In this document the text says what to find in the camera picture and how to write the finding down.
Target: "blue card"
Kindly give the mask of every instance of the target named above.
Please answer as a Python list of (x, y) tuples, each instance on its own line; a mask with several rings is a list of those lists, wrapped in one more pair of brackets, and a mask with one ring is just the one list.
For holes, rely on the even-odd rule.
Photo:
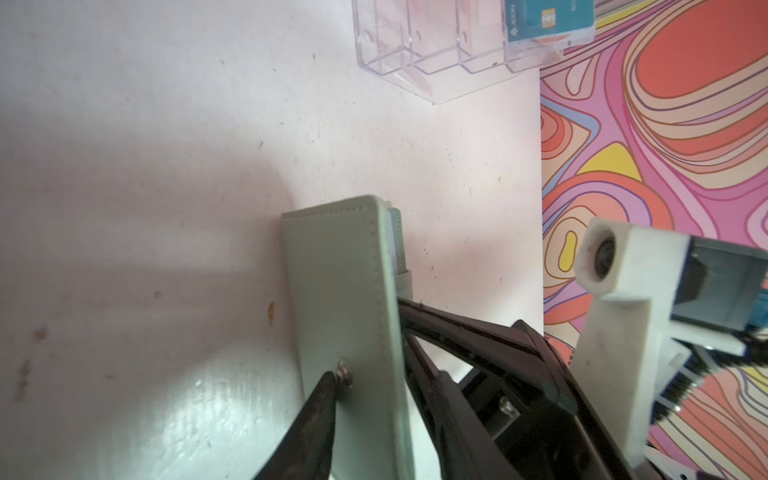
[(562, 35), (594, 25), (594, 0), (505, 0), (507, 40)]

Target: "screw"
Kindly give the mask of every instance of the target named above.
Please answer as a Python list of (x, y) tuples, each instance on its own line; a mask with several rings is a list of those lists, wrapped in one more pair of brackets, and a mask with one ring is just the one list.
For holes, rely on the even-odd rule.
[(352, 385), (352, 370), (349, 369), (349, 366), (344, 360), (339, 360), (339, 364), (336, 366), (336, 371), (333, 375), (336, 377), (338, 383), (342, 383), (344, 386)]
[(513, 422), (520, 417), (520, 411), (512, 405), (512, 402), (505, 396), (498, 400), (498, 409), (502, 411), (504, 415), (510, 418)]

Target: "green leather wallet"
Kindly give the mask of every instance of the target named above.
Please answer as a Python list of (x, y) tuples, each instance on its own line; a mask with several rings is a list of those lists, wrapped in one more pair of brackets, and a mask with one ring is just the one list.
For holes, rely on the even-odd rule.
[(343, 359), (336, 480), (415, 478), (397, 296), (411, 296), (399, 212), (373, 196), (283, 215), (305, 395)]

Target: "yellow shape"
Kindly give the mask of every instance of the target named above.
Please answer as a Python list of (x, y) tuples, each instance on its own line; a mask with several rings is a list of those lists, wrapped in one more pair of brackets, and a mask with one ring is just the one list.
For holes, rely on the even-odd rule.
[(645, 0), (645, 2), (640, 2), (637, 5), (632, 5), (629, 8), (623, 8), (623, 9), (617, 9), (613, 10), (611, 12), (608, 12), (606, 15), (602, 15), (597, 19), (595, 22), (595, 27), (600, 28), (604, 27), (605, 25), (609, 25), (613, 22), (618, 22), (622, 18), (626, 18), (630, 15), (632, 15), (635, 12), (639, 12), (643, 8), (646, 8), (648, 5), (651, 5), (656, 0)]
[(578, 171), (579, 174), (584, 172), (615, 172), (643, 181), (637, 165), (632, 160), (632, 155), (629, 155), (627, 148), (618, 142), (608, 145), (587, 160), (587, 163)]
[(763, 390), (763, 393), (768, 394), (768, 383), (766, 383), (766, 377), (761, 371), (754, 367), (744, 367), (743, 370), (748, 376), (752, 377), (757, 388)]
[(573, 230), (569, 230), (565, 234), (563, 250), (561, 250), (560, 258), (558, 259), (560, 271), (567, 272), (573, 268), (574, 258), (576, 258), (576, 233)]

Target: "black cable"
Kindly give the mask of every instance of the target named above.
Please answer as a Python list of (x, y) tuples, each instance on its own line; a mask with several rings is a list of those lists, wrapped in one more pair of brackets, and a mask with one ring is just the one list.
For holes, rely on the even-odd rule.
[[(744, 336), (741, 340), (746, 344), (746, 350), (743, 356), (731, 355), (729, 353), (718, 352), (716, 350), (707, 350), (707, 355), (713, 362), (721, 368), (737, 366), (768, 366), (768, 340), (759, 340), (752, 336)], [(684, 368), (690, 370), (693, 374), (704, 379), (712, 373), (708, 363), (702, 359), (695, 350), (691, 349), (692, 355), (685, 362)], [(683, 401), (693, 392), (696, 387), (695, 382), (690, 377), (678, 372), (667, 384), (667, 388), (661, 393), (672, 406), (681, 406)], [(659, 402), (654, 402), (651, 412), (651, 422), (658, 423), (667, 418), (672, 413), (670, 406)]]

